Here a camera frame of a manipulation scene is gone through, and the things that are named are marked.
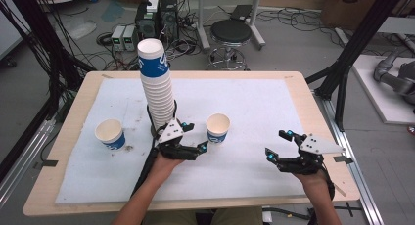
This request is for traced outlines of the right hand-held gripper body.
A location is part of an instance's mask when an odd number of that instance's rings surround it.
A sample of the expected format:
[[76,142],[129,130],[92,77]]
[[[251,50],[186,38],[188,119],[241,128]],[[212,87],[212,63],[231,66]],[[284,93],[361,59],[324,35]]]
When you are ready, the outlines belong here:
[[293,141],[299,155],[295,158],[279,157],[275,163],[281,172],[309,175],[323,168],[324,154],[344,153],[346,149],[333,141],[314,134],[299,135],[294,132]]

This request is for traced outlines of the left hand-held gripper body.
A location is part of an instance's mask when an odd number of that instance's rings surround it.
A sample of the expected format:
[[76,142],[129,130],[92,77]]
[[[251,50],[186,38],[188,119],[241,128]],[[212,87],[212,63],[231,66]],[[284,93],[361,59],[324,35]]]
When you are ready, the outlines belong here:
[[177,118],[173,118],[160,129],[161,136],[157,140],[157,149],[165,158],[195,160],[200,154],[196,147],[188,147],[180,143],[186,133],[182,130],[181,123]]

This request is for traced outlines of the blue label paper cup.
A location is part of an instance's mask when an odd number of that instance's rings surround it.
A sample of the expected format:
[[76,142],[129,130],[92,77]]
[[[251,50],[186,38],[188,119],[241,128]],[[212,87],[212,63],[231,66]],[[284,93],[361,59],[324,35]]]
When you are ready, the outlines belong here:
[[119,150],[125,145],[124,130],[117,119],[106,119],[95,128],[95,137],[110,150]]
[[211,115],[206,122],[207,138],[212,143],[222,143],[226,138],[230,125],[231,121],[227,115],[223,113]]

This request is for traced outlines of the black wire cup holder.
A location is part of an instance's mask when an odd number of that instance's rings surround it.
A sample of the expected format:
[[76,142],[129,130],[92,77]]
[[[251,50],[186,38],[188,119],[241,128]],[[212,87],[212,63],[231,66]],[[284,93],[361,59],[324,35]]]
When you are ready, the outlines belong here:
[[[151,114],[151,111],[150,111],[150,108],[149,108],[148,105],[147,105],[146,109],[147,109],[147,114],[148,114],[148,117],[149,117],[149,120],[150,120],[150,123],[151,123],[150,131],[151,131],[152,137],[157,138],[158,130],[155,128],[155,125],[154,125],[154,122],[153,122],[153,117],[152,117],[152,114]],[[174,100],[173,117],[176,117],[176,111],[177,111],[177,102],[176,102],[176,100]]]

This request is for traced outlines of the stack of white paper cups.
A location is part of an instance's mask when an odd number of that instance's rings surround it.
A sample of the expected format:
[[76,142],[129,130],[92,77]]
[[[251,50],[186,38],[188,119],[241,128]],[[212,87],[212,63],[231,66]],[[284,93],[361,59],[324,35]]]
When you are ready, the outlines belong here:
[[162,43],[155,38],[137,45],[138,65],[151,122],[159,129],[174,118],[175,104],[170,70]]

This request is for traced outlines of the white table mat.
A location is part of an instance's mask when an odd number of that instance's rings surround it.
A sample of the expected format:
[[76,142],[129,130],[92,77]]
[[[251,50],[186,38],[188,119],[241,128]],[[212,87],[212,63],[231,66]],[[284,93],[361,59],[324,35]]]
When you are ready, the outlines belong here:
[[[265,156],[297,156],[295,145],[279,137],[281,129],[302,132],[300,118],[282,79],[175,79],[177,117],[194,123],[182,142],[195,146],[208,137],[206,120],[224,113],[231,121],[225,140],[210,144],[196,160],[178,165],[158,189],[158,202],[300,196],[300,182],[280,172]],[[130,198],[152,144],[147,100],[139,79],[108,78],[83,124],[56,202],[118,203]],[[95,128],[117,119],[125,145],[110,150]]]

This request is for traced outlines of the white platform board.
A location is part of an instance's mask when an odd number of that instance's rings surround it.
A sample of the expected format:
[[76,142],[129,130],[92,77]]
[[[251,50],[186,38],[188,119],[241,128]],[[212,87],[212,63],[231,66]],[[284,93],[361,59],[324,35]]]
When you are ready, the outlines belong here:
[[361,55],[353,65],[354,73],[383,123],[415,125],[415,107],[406,103],[390,86],[373,78],[375,66],[383,59],[382,56]]

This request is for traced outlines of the person's left leg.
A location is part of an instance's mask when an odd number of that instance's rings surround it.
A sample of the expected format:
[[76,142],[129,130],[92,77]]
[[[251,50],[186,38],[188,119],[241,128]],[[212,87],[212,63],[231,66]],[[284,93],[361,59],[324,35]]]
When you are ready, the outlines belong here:
[[192,211],[156,211],[149,212],[143,225],[197,225],[196,215]]

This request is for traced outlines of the wooden desk white legs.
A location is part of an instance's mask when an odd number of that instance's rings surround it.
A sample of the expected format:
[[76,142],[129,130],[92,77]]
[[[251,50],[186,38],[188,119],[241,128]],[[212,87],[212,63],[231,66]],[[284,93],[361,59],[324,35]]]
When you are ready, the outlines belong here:
[[[261,34],[259,33],[258,29],[255,26],[256,15],[259,7],[260,0],[253,0],[253,8],[251,12],[251,16],[245,19],[245,23],[249,26],[253,33],[253,37],[255,42],[258,45],[258,50],[261,50],[265,45],[265,41]],[[205,52],[210,49],[210,44],[208,42],[208,38],[204,29],[204,0],[198,0],[198,20],[196,21],[196,30],[202,44],[202,48]]]

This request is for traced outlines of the grey power supply unit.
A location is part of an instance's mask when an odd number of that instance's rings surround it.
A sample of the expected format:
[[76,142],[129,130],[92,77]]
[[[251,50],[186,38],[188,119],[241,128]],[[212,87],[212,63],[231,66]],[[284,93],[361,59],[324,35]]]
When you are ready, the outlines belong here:
[[113,42],[114,49],[119,52],[125,50],[124,41],[123,41],[124,31],[125,31],[125,27],[119,25],[112,34],[112,42]]
[[128,25],[125,28],[124,34],[123,34],[123,40],[124,40],[124,46],[126,51],[133,51],[134,46],[134,30],[135,27],[133,25]]

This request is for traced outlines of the black computer tower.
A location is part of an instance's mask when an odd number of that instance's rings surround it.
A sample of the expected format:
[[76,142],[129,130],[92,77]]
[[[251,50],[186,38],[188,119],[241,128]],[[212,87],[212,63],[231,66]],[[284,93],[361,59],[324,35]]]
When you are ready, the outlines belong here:
[[161,26],[165,40],[173,41],[178,38],[177,0],[161,0]]

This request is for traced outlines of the small black computer case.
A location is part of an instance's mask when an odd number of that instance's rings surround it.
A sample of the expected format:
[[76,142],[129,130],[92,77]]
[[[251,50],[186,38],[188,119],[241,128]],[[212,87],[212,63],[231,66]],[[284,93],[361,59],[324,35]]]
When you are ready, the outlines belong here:
[[157,12],[149,12],[148,7],[150,7],[149,1],[141,2],[135,16],[135,25],[140,39],[159,37],[159,15]]

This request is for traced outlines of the brown cardboard box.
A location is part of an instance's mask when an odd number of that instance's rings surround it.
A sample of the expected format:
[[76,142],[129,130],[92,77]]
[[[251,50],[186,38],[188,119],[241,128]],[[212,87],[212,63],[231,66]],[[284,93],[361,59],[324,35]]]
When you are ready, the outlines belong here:
[[374,6],[381,11],[386,4],[379,0],[325,0],[321,22],[328,27],[356,30]]

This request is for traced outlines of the aluminium rail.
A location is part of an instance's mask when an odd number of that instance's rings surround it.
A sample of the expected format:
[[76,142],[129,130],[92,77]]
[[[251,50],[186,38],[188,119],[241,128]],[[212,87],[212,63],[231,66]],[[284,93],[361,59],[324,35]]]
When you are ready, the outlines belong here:
[[55,126],[55,119],[44,120],[23,144],[23,151],[0,183],[0,209],[6,204],[40,150],[45,146]]
[[334,140],[341,147],[346,149],[344,157],[351,159],[351,162],[346,166],[359,192],[358,201],[362,207],[367,223],[369,225],[385,225],[380,211],[377,208],[370,189],[365,181],[363,173],[353,152],[352,146],[344,131],[342,131],[338,124],[335,122],[334,105],[330,100],[323,100],[316,95],[314,95],[314,98],[320,108],[320,111],[326,119]]

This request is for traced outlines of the black metal frame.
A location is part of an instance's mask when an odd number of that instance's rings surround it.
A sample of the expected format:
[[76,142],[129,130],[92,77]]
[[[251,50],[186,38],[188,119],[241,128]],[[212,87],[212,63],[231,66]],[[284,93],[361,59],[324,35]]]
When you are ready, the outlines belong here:
[[58,111],[59,98],[68,91],[77,91],[83,74],[95,68],[78,59],[62,44],[40,3],[43,0],[11,0],[21,13],[27,26],[16,16],[4,0],[0,0],[0,12],[9,21],[19,36],[34,54],[35,59],[49,77],[49,98],[31,121],[17,144],[0,163],[0,180],[11,170],[23,153],[24,144],[47,117]]
[[325,101],[330,100],[333,92],[338,90],[334,121],[342,132],[345,131],[344,111],[348,74],[399,1],[376,0],[338,58],[329,67],[305,79],[306,83],[310,84],[323,78],[322,84],[314,92]]

